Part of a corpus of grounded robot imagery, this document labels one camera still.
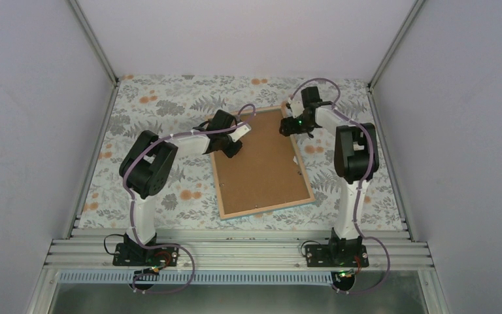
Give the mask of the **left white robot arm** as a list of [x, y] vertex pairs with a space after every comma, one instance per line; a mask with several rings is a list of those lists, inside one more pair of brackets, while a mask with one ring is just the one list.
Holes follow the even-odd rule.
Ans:
[[189, 131], [160, 137], [144, 130], [119, 168], [122, 184], [130, 196], [129, 227], [113, 252], [115, 266], [151, 266], [159, 257], [174, 262], [178, 249], [156, 242], [156, 195], [170, 176], [176, 158], [223, 152], [234, 157], [251, 127], [238, 114], [219, 110]]

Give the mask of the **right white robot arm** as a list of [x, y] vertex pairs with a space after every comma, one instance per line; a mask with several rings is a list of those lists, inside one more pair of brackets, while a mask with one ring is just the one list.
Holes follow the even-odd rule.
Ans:
[[368, 266], [359, 226], [366, 190], [379, 167], [377, 133], [372, 123], [360, 124], [345, 116], [332, 101], [324, 101], [317, 87], [300, 89], [301, 101], [289, 98], [291, 115], [280, 121], [279, 132], [289, 137], [311, 135], [322, 128], [335, 138], [333, 165], [341, 182], [339, 212], [326, 244], [308, 241], [304, 256], [310, 268]]

